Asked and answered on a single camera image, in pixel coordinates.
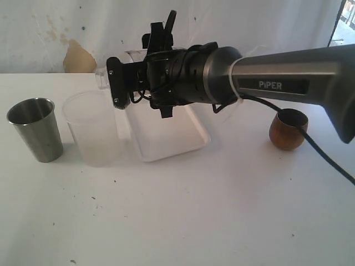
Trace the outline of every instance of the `white plastic tray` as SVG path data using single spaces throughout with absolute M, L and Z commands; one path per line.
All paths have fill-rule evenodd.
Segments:
M 162 119 L 159 110 L 143 100 L 126 109 L 132 138 L 145 162 L 194 151 L 206 146 L 210 136 L 189 106 L 177 106 L 173 117 Z

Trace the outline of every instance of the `white tabletop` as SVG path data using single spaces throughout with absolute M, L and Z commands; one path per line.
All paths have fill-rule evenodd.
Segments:
M 95 88 L 93 74 L 0 75 L 0 265 L 355 265 L 355 187 L 307 143 L 273 147 L 273 110 L 196 104 L 211 143 L 153 163 L 139 160 L 117 110 L 120 158 L 92 168 L 61 106 Z M 36 96 L 56 104 L 65 151 L 52 163 L 6 121 Z M 355 175 L 355 143 L 341 143 L 321 107 L 274 103 L 305 112 L 310 135 Z

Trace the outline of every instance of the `piper logo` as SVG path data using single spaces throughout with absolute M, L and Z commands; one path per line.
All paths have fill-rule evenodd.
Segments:
M 272 89 L 272 90 L 282 90 L 282 83 L 281 82 L 274 82 L 274 81 L 259 81 L 259 88 L 260 89 Z

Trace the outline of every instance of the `translucent plastic cup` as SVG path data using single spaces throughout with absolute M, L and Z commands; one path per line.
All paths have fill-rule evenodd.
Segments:
M 114 107 L 106 94 L 102 90 L 86 91 L 63 104 L 63 114 L 80 154 L 94 167 L 110 164 L 119 152 Z

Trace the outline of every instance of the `brown wooden cup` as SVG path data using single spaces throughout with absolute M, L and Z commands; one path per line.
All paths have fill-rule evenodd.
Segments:
M 308 129 L 308 117 L 295 109 L 282 109 L 279 111 L 269 130 L 271 142 L 279 149 L 292 151 L 298 148 L 305 138 L 297 127 Z

